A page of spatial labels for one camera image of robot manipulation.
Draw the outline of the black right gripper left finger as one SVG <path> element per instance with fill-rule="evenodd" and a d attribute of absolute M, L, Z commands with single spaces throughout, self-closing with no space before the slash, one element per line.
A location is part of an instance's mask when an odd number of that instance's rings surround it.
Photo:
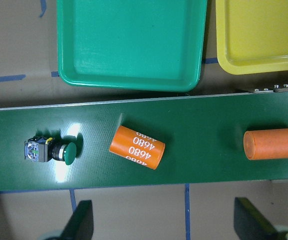
<path fill-rule="evenodd" d="M 82 200 L 77 205 L 59 240 L 91 240 L 94 232 L 91 200 Z"/>

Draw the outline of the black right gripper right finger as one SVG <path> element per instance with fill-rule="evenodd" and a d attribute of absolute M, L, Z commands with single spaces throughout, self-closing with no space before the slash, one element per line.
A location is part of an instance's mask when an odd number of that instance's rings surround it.
<path fill-rule="evenodd" d="M 277 240 L 275 227 L 246 198 L 235 197 L 234 230 L 240 240 Z"/>

